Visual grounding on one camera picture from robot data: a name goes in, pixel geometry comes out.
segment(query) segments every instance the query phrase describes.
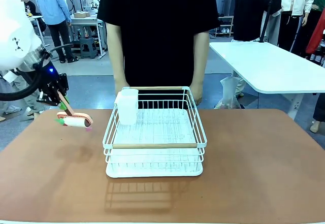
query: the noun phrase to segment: brown table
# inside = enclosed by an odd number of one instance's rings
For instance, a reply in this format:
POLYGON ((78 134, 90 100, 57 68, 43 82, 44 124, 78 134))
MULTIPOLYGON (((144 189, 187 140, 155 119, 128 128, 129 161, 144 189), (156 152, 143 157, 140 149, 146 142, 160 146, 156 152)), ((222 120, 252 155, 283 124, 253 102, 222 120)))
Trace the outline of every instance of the brown table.
POLYGON ((325 152, 278 110, 201 110, 199 177, 112 179, 93 130, 42 114, 0 153, 0 220, 302 223, 325 221, 325 152))

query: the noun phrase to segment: man in blue shirt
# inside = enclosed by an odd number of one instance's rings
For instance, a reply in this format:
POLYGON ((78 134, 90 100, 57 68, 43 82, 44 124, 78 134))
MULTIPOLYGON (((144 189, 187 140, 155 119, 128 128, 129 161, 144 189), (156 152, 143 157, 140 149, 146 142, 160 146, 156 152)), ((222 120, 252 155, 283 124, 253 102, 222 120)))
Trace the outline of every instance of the man in blue shirt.
MULTIPOLYGON (((49 26, 55 47, 61 46, 60 35, 64 44, 70 43, 68 24, 71 23, 70 12, 65 0, 36 0, 43 14, 45 23, 49 26)), ((68 63, 78 61, 73 57, 71 47, 64 48, 68 63)), ((62 49, 56 50, 61 63, 65 63, 66 57, 62 49)))

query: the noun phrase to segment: red garment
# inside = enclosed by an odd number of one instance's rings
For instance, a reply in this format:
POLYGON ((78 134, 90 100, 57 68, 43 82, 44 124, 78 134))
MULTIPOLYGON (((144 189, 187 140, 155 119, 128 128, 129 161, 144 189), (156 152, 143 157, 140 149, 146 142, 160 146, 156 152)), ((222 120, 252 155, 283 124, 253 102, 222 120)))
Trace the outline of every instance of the red garment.
POLYGON ((313 54, 318 48, 323 38, 323 32, 325 29, 325 8, 320 16, 318 24, 314 30, 312 37, 310 38, 309 44, 306 48, 306 53, 313 54))

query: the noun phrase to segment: desk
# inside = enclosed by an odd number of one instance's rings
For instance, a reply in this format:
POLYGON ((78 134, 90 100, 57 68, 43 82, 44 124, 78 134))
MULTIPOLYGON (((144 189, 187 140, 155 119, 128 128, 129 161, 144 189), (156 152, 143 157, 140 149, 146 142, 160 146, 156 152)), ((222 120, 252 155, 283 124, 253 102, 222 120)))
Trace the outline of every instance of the desk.
POLYGON ((95 15, 91 15, 90 17, 85 17, 85 18, 75 18, 74 15, 71 15, 71 25, 72 26, 96 26, 97 27, 97 33, 98 33, 98 40, 99 40, 99 45, 100 45, 100 50, 101 50, 101 55, 99 57, 99 59, 101 59, 106 52, 103 51, 103 45, 102 45, 102 38, 106 38, 105 33, 106 32, 100 32, 99 29, 99 24, 101 25, 102 30, 106 30, 105 29, 105 23, 99 19, 97 19, 97 14, 95 15))
POLYGON ((200 110, 198 177, 113 179, 102 139, 46 111, 0 153, 0 220, 308 223, 325 220, 325 151, 279 110, 200 110))
POLYGON ((40 24, 39 24, 39 18, 42 18, 42 17, 43 16, 33 16, 33 17, 28 17, 28 19, 30 21, 36 21, 37 27, 39 29, 40 37, 41 37, 41 40, 42 40, 42 44, 43 44, 44 47, 46 47, 45 42, 44 42, 44 38, 43 38, 43 34, 41 32, 40 24))
POLYGON ((222 42, 210 47, 253 89, 291 101, 294 119, 305 93, 325 92, 325 69, 269 43, 222 42))

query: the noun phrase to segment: dish rack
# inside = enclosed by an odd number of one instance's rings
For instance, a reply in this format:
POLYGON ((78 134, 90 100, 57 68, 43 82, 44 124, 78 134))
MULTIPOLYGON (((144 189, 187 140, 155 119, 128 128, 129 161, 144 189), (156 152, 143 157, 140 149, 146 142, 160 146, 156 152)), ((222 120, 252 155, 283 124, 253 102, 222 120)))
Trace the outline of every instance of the dish rack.
POLYGON ((198 176, 207 138, 189 87, 125 87, 144 90, 137 121, 110 116, 103 138, 106 174, 118 177, 198 176))

